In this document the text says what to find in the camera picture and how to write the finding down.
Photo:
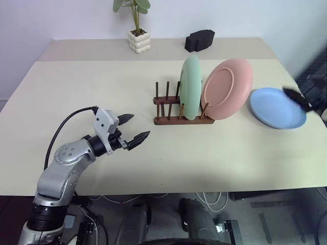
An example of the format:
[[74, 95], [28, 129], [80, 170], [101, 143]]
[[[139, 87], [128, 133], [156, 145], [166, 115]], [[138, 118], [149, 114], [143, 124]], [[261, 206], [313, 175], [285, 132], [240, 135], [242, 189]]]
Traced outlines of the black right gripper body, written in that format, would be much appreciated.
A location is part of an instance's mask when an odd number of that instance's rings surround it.
[[305, 97], [315, 109], [326, 108], [326, 88], [312, 88], [305, 94]]

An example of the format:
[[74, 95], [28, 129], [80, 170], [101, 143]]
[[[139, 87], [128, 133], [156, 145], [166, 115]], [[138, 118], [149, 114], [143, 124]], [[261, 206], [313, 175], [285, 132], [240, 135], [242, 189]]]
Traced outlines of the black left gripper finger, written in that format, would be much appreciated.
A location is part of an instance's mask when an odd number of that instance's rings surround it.
[[131, 141], [126, 142], [127, 150], [132, 150], [140, 145], [150, 134], [150, 131], [142, 132], [136, 135]]
[[123, 114], [118, 116], [119, 125], [127, 123], [130, 119], [134, 117], [134, 114]]

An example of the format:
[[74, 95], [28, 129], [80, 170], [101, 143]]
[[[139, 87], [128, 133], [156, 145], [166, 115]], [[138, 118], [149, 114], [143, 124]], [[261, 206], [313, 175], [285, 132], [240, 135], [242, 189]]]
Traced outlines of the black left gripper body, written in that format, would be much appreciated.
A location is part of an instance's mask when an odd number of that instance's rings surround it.
[[126, 141], [121, 138], [121, 135], [121, 131], [116, 129], [114, 133], [108, 136], [108, 142], [112, 151], [116, 151], [120, 148], [126, 150], [128, 148]]

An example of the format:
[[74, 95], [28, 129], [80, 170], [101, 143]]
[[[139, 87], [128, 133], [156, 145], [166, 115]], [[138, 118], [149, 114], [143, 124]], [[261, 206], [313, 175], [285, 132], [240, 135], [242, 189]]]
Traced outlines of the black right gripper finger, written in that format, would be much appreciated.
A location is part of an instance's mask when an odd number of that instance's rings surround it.
[[299, 104], [304, 112], [311, 111], [311, 106], [309, 102], [304, 96], [301, 95], [301, 93], [297, 92], [292, 88], [286, 88], [286, 87], [283, 87], [283, 91], [288, 98]]

